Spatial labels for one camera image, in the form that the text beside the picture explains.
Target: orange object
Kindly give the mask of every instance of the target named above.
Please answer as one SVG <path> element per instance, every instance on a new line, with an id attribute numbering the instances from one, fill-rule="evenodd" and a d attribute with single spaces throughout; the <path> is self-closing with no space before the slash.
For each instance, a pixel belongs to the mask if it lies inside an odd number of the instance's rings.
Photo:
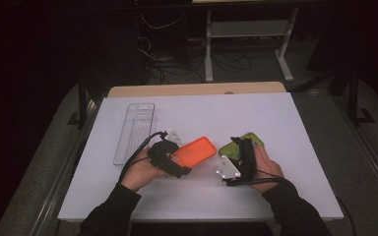
<path id="1" fill-rule="evenodd" d="M 180 166 L 192 168 L 201 161 L 213 156 L 215 153 L 217 153 L 217 149 L 210 140 L 206 137 L 202 137 L 181 147 L 171 156 Z"/>

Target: white table surface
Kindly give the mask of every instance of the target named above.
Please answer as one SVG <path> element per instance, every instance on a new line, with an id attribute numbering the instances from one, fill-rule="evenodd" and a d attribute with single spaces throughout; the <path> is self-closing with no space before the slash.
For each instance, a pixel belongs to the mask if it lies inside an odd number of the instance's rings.
<path id="1" fill-rule="evenodd" d="M 58 217 L 83 220 L 114 188 L 121 166 L 113 159 L 127 107 L 155 103 L 158 131 L 177 131 L 187 144 L 207 137 L 217 149 L 230 137 L 254 132 L 301 198 L 325 220 L 343 218 L 290 93 L 106 98 Z M 269 204 L 248 186 L 227 187 L 215 156 L 180 179 L 158 178 L 138 193 L 134 221 L 260 221 L 273 218 Z"/>

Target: hand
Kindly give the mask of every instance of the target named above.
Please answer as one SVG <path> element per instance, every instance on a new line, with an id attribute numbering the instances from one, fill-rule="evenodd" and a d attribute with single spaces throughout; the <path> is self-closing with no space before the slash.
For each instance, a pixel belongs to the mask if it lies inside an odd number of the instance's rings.
<path id="1" fill-rule="evenodd" d="M 255 178 L 275 178 L 275 175 L 278 177 L 284 177 L 281 167 L 274 161 L 269 159 L 269 156 L 266 153 L 266 150 L 263 146 L 254 146 L 254 154 L 256 156 L 257 171 Z M 257 190 L 260 194 L 264 194 L 270 189 L 274 188 L 278 183 L 263 183 L 263 184 L 253 184 L 251 187 Z"/>
<path id="2" fill-rule="evenodd" d="M 150 163 L 147 158 L 148 150 L 148 148 L 145 148 L 137 155 L 120 183 L 134 192 L 139 191 L 158 176 L 169 176 L 166 172 Z"/>

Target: green phone case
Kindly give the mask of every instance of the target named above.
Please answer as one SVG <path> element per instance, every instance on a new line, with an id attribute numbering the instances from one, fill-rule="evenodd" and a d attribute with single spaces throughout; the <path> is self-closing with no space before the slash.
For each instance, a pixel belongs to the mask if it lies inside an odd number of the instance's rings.
<path id="1" fill-rule="evenodd" d="M 252 132 L 249 132 L 243 136 L 240 137 L 241 139 L 251 139 L 254 143 L 256 143 L 258 146 L 263 146 L 264 143 Z M 221 147 L 218 151 L 219 155 L 226 155 L 229 159 L 235 159 L 238 160 L 238 147 L 235 142 L 231 142 L 224 147 Z"/>

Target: black sleeve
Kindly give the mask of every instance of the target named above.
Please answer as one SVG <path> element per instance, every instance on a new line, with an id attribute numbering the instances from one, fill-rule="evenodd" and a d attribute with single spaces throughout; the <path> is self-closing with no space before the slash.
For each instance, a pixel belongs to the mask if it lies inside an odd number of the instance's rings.
<path id="1" fill-rule="evenodd" d="M 278 184 L 263 194 L 269 202 L 276 223 L 285 235 L 332 235 L 316 208 L 298 196 L 292 188 Z"/>
<path id="2" fill-rule="evenodd" d="M 140 198 L 140 195 L 117 184 L 108 199 L 82 222 L 79 235 L 127 235 L 131 213 Z"/>

